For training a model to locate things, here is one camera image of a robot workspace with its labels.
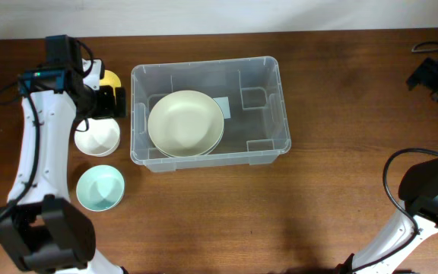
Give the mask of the white plastic bowl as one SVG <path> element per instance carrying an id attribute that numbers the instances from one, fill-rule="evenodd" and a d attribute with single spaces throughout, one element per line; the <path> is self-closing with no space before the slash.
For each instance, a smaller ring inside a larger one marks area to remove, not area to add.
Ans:
<path id="1" fill-rule="evenodd" d="M 77 148 L 86 155 L 105 157 L 119 146 L 121 131 L 114 119 L 86 119 L 75 130 Z"/>

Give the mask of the beige plate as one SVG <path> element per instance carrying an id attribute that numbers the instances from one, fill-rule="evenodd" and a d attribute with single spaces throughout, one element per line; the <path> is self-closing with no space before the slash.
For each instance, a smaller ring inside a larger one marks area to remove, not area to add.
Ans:
<path id="1" fill-rule="evenodd" d="M 176 91 L 160 99 L 148 117 L 148 135 L 155 148 L 170 157 L 205 155 L 224 134 L 219 104 L 199 91 Z"/>

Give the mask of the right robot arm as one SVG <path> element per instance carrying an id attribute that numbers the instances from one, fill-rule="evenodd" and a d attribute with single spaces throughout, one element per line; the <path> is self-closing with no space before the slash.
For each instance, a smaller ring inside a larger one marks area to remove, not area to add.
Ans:
<path id="1" fill-rule="evenodd" d="M 438 61 L 425 59 L 407 80 L 410 89 L 419 84 L 429 88 L 438 103 Z M 396 208 L 389 223 L 364 249 L 337 265 L 336 273 L 395 273 L 420 244 L 438 233 L 438 151 L 399 150 L 385 163 L 382 176 L 387 178 L 391 163 L 407 153 L 429 155 L 431 160 L 408 169 L 400 182 L 398 197 L 387 195 Z"/>

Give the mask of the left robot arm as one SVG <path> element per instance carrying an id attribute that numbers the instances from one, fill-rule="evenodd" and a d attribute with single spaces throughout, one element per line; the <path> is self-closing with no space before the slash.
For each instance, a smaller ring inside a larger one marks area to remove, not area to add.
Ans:
<path id="1" fill-rule="evenodd" d="M 45 39 L 46 60 L 17 77 L 24 133 L 17 176 L 0 207 L 0 244 L 22 272 L 124 273 L 97 248 L 91 220 L 69 198 L 74 121 L 126 115 L 124 88 L 100 85 L 101 59 L 67 35 Z"/>

